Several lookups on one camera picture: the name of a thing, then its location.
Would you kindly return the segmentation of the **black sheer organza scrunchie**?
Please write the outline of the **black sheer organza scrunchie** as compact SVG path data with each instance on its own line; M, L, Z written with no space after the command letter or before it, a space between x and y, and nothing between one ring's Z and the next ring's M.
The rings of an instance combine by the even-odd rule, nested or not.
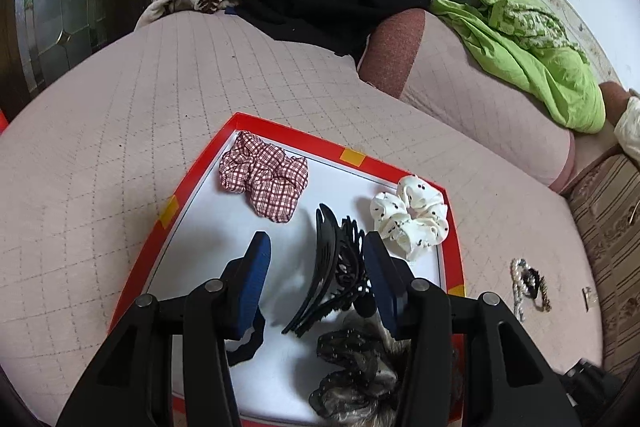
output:
M411 343L396 340L381 317L347 313L342 327L321 335L317 357L337 367L308 402L333 426L391 426L399 407Z

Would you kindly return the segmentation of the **large black claw clip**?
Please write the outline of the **large black claw clip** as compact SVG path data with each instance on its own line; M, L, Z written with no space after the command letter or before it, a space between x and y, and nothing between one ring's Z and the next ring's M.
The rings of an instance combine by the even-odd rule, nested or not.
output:
M362 252L364 231L347 216L338 222L332 209L316 210L314 273L303 303L286 324L283 335L302 337L332 312L354 309L368 319L376 312Z

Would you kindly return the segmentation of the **white black-dotted scrunchie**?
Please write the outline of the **white black-dotted scrunchie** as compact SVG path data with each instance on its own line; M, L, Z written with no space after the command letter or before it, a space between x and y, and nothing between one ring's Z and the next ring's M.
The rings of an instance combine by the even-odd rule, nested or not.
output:
M444 243L448 211L444 194L414 174L401 178L394 193L380 192L370 202L375 231L407 260Z

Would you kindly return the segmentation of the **red white plaid scrunchie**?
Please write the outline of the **red white plaid scrunchie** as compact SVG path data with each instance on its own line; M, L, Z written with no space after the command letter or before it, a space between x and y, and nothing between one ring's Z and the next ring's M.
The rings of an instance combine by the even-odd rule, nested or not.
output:
M219 161L221 187L244 194L256 215L286 223L308 185L306 158L293 157L254 133L241 131Z

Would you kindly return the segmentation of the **clear pearl hair clip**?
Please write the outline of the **clear pearl hair clip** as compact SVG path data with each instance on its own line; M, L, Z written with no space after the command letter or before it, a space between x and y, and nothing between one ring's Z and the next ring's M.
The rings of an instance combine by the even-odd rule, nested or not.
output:
M584 299L585 309L587 312L597 308L599 298L597 291L595 291L592 287L586 286L582 288L582 299Z

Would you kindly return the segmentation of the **red cardboard box tray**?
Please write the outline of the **red cardboard box tray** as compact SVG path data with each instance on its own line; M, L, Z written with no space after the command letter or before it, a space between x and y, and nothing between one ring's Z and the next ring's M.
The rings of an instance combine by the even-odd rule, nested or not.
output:
M259 217L245 196L221 187L219 161L241 131L307 159L308 185L290 221ZM271 260L259 301L264 341L253 358L230 371L236 404L245 426L317 426L321 419L308 398L331 372L317 357L318 338L340 329L347 313L356 311L332 312L302 337L282 334L314 273L316 210L326 204L338 222L349 216L366 234L373 229L372 198L394 193L403 176L400 168L347 147L237 113L207 141L154 220L116 310L124 313L144 293L160 300L189 294L241 257L255 233L267 233Z

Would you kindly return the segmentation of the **striped beige brown cushion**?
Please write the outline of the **striped beige brown cushion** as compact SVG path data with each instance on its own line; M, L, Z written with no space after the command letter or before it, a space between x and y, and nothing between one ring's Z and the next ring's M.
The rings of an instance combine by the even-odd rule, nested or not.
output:
M623 154L578 182L568 205L596 283L604 369L626 377L639 358L639 169Z

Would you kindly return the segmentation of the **white crumpled cloth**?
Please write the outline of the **white crumpled cloth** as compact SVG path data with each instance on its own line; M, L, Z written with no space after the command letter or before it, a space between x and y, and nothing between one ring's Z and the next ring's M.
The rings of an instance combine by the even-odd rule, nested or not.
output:
M623 151L637 164L640 162L640 100L628 98L625 112L614 127L614 134Z

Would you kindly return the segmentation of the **red plastic bag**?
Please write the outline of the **red plastic bag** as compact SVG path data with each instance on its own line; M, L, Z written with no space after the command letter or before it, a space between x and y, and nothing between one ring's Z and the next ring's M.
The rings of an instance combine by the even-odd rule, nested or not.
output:
M8 127L8 121L6 120L6 116L4 116L2 110L0 110L0 134L2 134L2 132L4 130L6 130L6 127Z

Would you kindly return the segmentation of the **pink bolster pillow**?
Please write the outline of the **pink bolster pillow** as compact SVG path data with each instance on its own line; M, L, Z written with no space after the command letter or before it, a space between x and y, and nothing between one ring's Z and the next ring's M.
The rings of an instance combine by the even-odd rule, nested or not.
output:
M575 165L574 134L533 96L487 74L458 34L410 9L380 23L358 65L361 80L456 129L555 193Z

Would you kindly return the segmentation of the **green crumpled cloth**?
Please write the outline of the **green crumpled cloth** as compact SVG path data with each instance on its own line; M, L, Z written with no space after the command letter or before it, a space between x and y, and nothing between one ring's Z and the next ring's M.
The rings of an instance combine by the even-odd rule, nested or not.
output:
M555 124L602 130L605 104L589 58L539 0L433 0L431 11L485 72L533 95Z

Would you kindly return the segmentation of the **black cloth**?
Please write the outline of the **black cloth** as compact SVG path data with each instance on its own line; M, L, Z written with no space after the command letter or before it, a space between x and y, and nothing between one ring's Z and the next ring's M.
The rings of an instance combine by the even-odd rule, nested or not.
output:
M358 62L369 35L389 17L431 0L243 0L229 14L274 40L308 43Z

